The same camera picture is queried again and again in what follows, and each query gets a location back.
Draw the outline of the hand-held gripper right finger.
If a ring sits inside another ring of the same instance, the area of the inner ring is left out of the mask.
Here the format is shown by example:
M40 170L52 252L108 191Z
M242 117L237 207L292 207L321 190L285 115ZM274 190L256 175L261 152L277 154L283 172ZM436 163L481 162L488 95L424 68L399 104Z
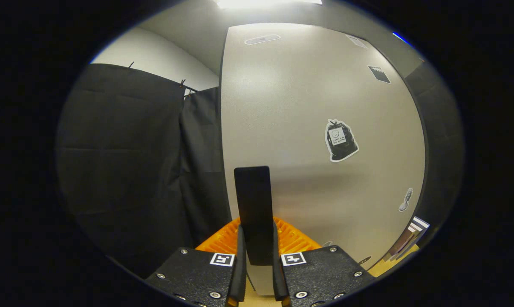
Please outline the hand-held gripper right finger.
M341 247L320 246L277 217L272 247L274 295L283 307L331 307L375 280Z

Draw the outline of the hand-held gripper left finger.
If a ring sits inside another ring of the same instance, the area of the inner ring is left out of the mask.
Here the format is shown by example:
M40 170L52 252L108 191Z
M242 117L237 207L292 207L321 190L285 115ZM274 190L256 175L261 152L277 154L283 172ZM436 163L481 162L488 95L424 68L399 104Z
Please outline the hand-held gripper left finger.
M181 247L146 278L175 306L237 307L245 299L246 250L239 218L197 248Z

